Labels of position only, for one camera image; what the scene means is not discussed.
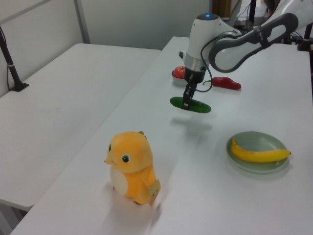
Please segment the black pole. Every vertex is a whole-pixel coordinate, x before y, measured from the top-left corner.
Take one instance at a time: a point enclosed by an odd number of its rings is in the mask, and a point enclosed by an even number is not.
[[[250,2],[249,21],[251,21],[252,23],[254,23],[255,6],[256,6],[256,0],[251,0],[251,2]]]
[[[313,23],[308,24],[305,29],[303,41],[298,45],[298,50],[300,51],[311,51],[310,34],[312,31],[312,24]]]
[[[0,26],[0,47],[3,52],[4,58],[6,60],[7,66],[9,67],[13,80],[14,80],[14,88],[12,90],[16,92],[20,92],[24,90],[24,88],[28,87],[28,84],[23,83],[19,78],[18,72],[16,71],[16,68],[12,61],[8,47],[6,45],[6,40],[4,38],[1,26]]]

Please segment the white table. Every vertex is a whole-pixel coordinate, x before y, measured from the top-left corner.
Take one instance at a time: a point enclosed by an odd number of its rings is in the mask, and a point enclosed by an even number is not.
[[[0,203],[29,210],[159,50],[77,44],[0,99]]]
[[[308,54],[286,45],[259,52],[227,74],[240,92],[195,94],[212,107],[198,114],[169,103],[184,90],[171,71],[187,47],[187,38],[169,42],[12,235],[312,234]],[[103,163],[111,138],[129,130],[143,130],[154,153],[162,189],[152,209],[119,196]],[[292,151],[288,167],[266,175],[236,167],[225,144],[242,131],[281,140]]]

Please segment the yellow banana toy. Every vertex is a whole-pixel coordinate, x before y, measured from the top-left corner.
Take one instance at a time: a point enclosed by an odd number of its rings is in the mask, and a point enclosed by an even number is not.
[[[291,152],[285,149],[268,151],[249,151],[240,147],[235,139],[231,140],[231,151],[239,159],[253,163],[270,163],[287,158]]]

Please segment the plate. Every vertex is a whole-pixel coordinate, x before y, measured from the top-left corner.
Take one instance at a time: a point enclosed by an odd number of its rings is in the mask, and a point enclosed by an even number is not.
[[[243,161],[237,158],[231,151],[231,140],[235,138],[238,145],[242,148],[250,151],[267,151],[274,149],[286,149],[283,143],[281,143],[277,138],[270,136],[265,133],[256,132],[256,131],[248,131],[238,133],[227,141],[226,150],[231,160],[240,167],[249,172],[253,173],[271,173],[278,171],[284,168],[289,160],[285,158],[281,161],[272,162],[272,163],[251,163]]]

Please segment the orange plush toy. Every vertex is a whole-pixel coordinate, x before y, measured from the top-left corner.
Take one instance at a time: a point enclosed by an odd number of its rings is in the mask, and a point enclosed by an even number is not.
[[[160,191],[153,168],[150,145],[141,132],[124,132],[113,137],[105,163],[111,165],[111,181],[116,191],[132,197],[137,204],[154,202]]]

